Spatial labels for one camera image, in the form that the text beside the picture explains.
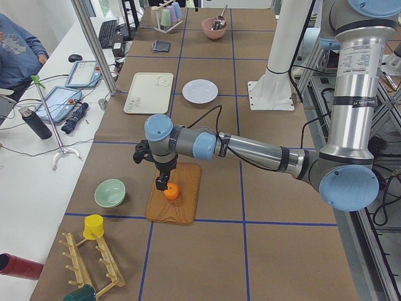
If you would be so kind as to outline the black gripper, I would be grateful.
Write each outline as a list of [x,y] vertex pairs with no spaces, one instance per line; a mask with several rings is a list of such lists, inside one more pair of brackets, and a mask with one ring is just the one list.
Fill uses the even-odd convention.
[[167,178],[170,177],[170,172],[176,168],[176,156],[167,162],[155,162],[156,168],[160,172],[160,176],[155,180],[157,190],[164,191],[167,189]]

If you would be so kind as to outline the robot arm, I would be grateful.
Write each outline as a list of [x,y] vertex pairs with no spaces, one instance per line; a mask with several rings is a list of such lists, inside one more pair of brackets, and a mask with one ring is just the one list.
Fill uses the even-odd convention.
[[310,185],[331,207],[358,211],[378,196],[368,151],[378,105],[379,70],[386,42],[396,33],[399,1],[324,1],[320,36],[339,44],[328,138],[321,150],[300,146],[303,105],[289,95],[289,68],[305,33],[313,1],[285,1],[266,69],[240,97],[238,129],[195,121],[176,125],[168,115],[144,125],[145,158],[157,168],[155,188],[167,189],[178,159],[234,157],[258,169],[282,172]]

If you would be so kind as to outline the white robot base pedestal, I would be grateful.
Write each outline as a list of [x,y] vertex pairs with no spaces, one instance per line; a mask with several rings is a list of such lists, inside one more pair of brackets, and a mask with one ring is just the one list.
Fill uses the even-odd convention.
[[312,0],[282,2],[266,71],[247,83],[251,110],[294,110],[288,72],[311,9]]

